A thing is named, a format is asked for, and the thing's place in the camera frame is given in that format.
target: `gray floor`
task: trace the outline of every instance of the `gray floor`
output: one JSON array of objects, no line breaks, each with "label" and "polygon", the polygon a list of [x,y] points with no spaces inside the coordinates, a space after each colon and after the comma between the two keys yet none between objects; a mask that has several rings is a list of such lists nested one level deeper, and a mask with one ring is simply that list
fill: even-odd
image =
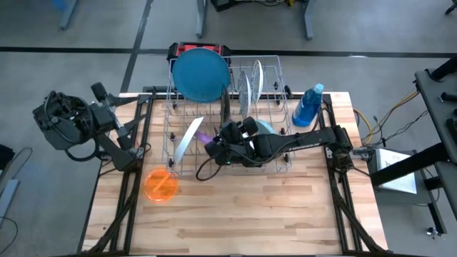
[{"label": "gray floor", "polygon": [[[66,32],[58,31],[60,13],[50,1],[0,0],[0,46],[132,47],[145,0],[80,0]],[[457,13],[445,17],[450,1],[317,1],[315,38],[305,41],[298,6],[266,8],[245,4],[208,12],[208,33],[201,41],[236,49],[317,51],[457,51]],[[142,47],[166,48],[175,41],[196,41],[195,3],[154,0]],[[74,163],[44,140],[31,111],[55,89],[94,100],[90,85],[101,81],[119,92],[128,54],[0,53],[0,143],[34,154],[19,173],[21,180],[7,213],[19,225],[19,235],[5,256],[50,256],[76,251],[98,161]],[[317,82],[327,91],[349,91],[355,108],[372,123],[407,91],[413,73],[445,59],[388,59],[282,56],[285,83],[303,91]],[[162,86],[168,81],[165,56],[140,55],[129,91]],[[384,133],[394,133],[417,117],[425,105],[420,96],[397,110]],[[361,134],[367,129],[361,125]],[[388,142],[389,148],[424,149],[439,141],[427,116]],[[90,151],[91,145],[79,152]],[[454,256],[457,222],[441,192],[438,202],[448,234],[433,240],[424,231],[432,225],[427,208],[379,206],[389,248],[396,253]],[[0,230],[0,249],[11,239],[12,226]]]}]

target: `white paper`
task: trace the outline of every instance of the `white paper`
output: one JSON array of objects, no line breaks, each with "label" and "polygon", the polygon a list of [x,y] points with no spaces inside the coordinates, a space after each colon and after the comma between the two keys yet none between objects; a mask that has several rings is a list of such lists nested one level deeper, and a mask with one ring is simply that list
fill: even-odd
[{"label": "white paper", "polygon": [[[376,160],[378,162],[378,171],[390,166],[398,161],[402,161],[408,158],[409,155],[403,153],[397,153],[395,151],[389,151],[386,149],[376,149]],[[406,193],[417,193],[416,190],[416,180],[414,178],[414,173],[410,173],[396,180],[389,181],[380,185],[381,188],[387,188],[397,191],[402,191]]]}]

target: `blue plate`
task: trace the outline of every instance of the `blue plate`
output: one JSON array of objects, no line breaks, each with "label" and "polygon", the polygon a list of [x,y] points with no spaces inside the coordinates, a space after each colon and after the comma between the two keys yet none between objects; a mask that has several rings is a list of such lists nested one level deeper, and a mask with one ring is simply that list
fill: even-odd
[{"label": "blue plate", "polygon": [[195,48],[177,58],[173,81],[186,98],[207,103],[220,98],[222,87],[230,85],[230,71],[226,61],[215,51]]}]

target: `red object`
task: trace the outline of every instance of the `red object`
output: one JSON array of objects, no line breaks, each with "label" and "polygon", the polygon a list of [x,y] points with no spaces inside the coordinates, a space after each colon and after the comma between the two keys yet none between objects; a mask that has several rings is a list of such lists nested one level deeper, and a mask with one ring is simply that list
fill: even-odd
[{"label": "red object", "polygon": [[[189,51],[191,49],[195,49],[197,47],[205,48],[211,51],[215,51],[221,56],[230,56],[231,51],[227,46],[221,46],[219,44],[209,44],[209,43],[191,43],[191,42],[181,42],[181,43],[173,43],[169,47],[169,53],[166,56],[166,60],[170,62],[172,59],[178,58],[183,52]],[[230,66],[230,59],[229,58],[224,58]],[[173,70],[173,64],[174,62],[171,61],[171,70]]]}]

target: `dish rack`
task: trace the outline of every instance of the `dish rack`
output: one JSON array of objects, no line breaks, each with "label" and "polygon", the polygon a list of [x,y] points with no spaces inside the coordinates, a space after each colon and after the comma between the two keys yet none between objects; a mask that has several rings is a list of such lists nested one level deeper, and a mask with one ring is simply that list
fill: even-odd
[{"label": "dish rack", "polygon": [[[251,104],[249,116],[256,120],[264,120],[279,134],[291,134],[291,120],[287,106],[286,92],[284,90],[283,74],[279,56],[230,56],[224,57],[229,64],[231,84],[227,88],[230,96],[231,120],[242,121],[240,103],[238,102],[237,81],[239,74],[244,71],[251,75],[253,64],[256,60],[261,62],[263,68],[263,92],[261,99]],[[204,116],[198,131],[204,132],[211,138],[216,135],[216,130],[221,126],[220,101],[211,103],[196,103],[186,99],[174,86],[169,67],[169,84],[167,88],[165,120],[164,120],[164,146],[162,161],[166,164],[168,172],[173,176],[194,176],[200,165],[209,158],[204,144],[195,136],[186,149],[179,163],[174,162],[174,153],[178,148],[187,128],[196,118]],[[290,155],[285,153],[260,168],[246,168],[241,164],[223,166],[220,175],[246,175],[258,173],[285,173],[291,167]],[[201,177],[210,176],[218,165],[214,160],[204,166]]]}]

